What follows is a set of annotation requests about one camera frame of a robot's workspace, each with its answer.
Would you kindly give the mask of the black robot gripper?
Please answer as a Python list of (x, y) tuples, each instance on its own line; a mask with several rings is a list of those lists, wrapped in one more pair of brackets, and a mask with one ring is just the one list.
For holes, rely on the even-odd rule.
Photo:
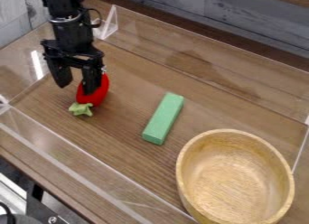
[(81, 69), (81, 87), (91, 95), (101, 86), (104, 54), (92, 46), (92, 29), (99, 23), (89, 18), (50, 18), (54, 38), (42, 39), (42, 56), (54, 83), (64, 88), (72, 81), (70, 67)]

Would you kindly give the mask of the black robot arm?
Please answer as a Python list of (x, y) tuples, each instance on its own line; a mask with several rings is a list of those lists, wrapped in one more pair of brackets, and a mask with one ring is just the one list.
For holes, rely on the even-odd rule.
[(91, 95), (101, 86), (104, 53), (92, 46), (92, 23), (89, 12), (99, 11), (82, 6), (84, 0), (42, 0), (48, 9), (48, 22), (54, 39), (41, 40), (42, 57), (56, 85), (64, 88), (72, 81), (70, 68), (81, 71), (81, 88)]

